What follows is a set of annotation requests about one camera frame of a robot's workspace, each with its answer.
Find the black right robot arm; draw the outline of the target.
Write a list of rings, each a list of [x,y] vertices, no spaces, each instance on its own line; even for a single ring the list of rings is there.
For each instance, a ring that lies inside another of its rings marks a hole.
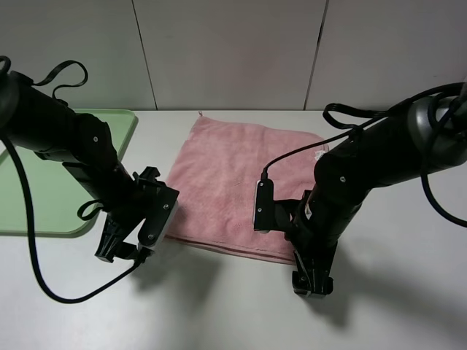
[[[356,127],[314,167],[315,184],[291,214],[298,295],[333,291],[329,273],[339,237],[376,188],[466,162],[466,84],[436,87],[389,109],[374,125]]]

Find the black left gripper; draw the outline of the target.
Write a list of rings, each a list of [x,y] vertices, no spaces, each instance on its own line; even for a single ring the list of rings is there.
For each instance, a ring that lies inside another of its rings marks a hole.
[[[115,166],[105,181],[101,199],[107,213],[104,228],[95,256],[112,263],[122,246],[122,258],[135,263],[145,263],[153,250],[124,242],[126,231],[131,232],[155,205],[159,192],[157,178],[161,175],[156,167],[148,166],[132,178],[123,166]]]

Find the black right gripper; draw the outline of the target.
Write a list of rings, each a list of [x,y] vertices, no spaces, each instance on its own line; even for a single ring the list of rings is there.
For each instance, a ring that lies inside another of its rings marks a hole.
[[[330,271],[338,240],[333,223],[335,210],[321,190],[313,189],[306,190],[301,200],[293,202],[290,214],[291,229],[286,238],[294,247],[293,291],[297,295],[323,298],[333,291]]]

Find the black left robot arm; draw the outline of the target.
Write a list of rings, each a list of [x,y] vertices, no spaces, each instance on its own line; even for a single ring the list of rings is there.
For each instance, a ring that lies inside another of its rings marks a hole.
[[[113,147],[109,125],[92,114],[78,114],[32,86],[17,72],[1,74],[1,134],[42,160],[59,162],[107,213],[96,256],[138,260],[126,237],[147,217],[160,173],[146,167],[128,174]]]

